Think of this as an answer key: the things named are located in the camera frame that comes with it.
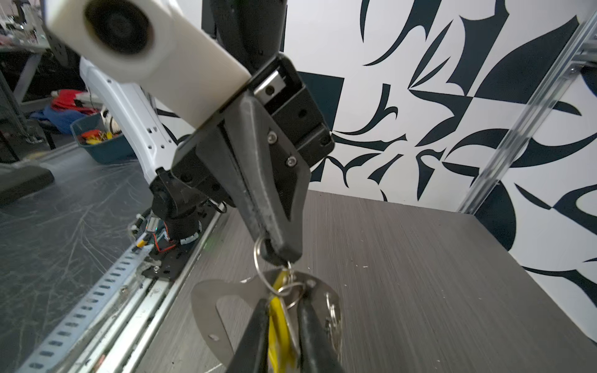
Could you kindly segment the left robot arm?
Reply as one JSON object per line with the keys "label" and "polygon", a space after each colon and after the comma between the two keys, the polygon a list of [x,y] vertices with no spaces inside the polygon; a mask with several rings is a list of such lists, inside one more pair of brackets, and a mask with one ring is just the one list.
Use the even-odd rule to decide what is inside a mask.
{"label": "left robot arm", "polygon": [[303,254],[311,169],[331,130],[281,53],[284,1],[212,1],[214,28],[175,1],[47,1],[43,19],[80,57],[141,163],[152,211],[173,240],[211,200],[236,208],[269,263]]}

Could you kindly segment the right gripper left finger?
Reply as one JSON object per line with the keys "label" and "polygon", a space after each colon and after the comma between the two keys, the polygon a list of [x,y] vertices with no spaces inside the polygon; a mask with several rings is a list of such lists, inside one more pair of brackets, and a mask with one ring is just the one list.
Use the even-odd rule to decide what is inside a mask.
{"label": "right gripper left finger", "polygon": [[262,298],[239,342],[226,373],[264,373],[268,370],[267,348],[269,333],[269,303]]}

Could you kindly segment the teal storage bin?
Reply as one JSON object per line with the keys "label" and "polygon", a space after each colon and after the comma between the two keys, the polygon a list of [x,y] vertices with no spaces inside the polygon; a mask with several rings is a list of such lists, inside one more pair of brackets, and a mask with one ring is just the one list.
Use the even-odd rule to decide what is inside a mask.
{"label": "teal storage bin", "polygon": [[74,121],[71,131],[78,145],[100,164],[110,165],[136,158],[124,135],[115,135],[105,128],[100,113]]}

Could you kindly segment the aluminium front rail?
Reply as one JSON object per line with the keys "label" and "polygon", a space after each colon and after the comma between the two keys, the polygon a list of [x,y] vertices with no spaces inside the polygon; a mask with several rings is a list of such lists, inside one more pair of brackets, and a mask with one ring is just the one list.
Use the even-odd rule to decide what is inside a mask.
{"label": "aluminium front rail", "polygon": [[60,371],[135,371],[221,217],[217,212],[206,226],[177,280],[149,279],[138,272],[127,279],[124,294],[93,320]]}

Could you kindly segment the yellow key tag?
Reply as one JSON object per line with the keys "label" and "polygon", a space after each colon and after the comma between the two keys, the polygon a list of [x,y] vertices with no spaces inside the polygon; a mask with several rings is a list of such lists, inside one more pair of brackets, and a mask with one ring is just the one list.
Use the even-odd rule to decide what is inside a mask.
{"label": "yellow key tag", "polygon": [[267,357],[272,372],[295,372],[297,354],[292,341],[284,299],[272,296],[269,301]]}

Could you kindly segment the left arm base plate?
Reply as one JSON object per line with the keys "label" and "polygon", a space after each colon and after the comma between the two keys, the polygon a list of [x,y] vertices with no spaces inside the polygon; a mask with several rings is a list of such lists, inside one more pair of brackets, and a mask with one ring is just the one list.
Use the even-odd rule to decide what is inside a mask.
{"label": "left arm base plate", "polygon": [[200,240],[207,236],[208,226],[214,218],[219,217],[219,213],[213,208],[200,208],[198,217],[198,231],[183,240],[172,240],[164,223],[158,220],[155,233],[149,233],[149,244],[154,244],[155,238],[158,243],[144,259],[141,270],[143,277],[170,282],[179,278],[197,251]]}

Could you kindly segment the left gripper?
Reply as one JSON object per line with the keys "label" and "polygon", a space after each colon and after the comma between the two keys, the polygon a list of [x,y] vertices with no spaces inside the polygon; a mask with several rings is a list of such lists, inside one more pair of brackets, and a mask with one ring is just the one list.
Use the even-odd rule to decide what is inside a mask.
{"label": "left gripper", "polygon": [[170,172],[235,205],[251,236],[266,240],[266,261],[281,265],[303,255],[308,169],[333,149],[316,101],[278,53],[179,146]]}

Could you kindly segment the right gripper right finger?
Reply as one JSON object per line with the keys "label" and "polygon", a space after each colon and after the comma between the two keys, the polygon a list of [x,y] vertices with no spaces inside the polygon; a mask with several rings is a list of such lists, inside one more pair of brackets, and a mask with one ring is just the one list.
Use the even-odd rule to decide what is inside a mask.
{"label": "right gripper right finger", "polygon": [[309,298],[299,301],[297,316],[301,372],[344,372]]}

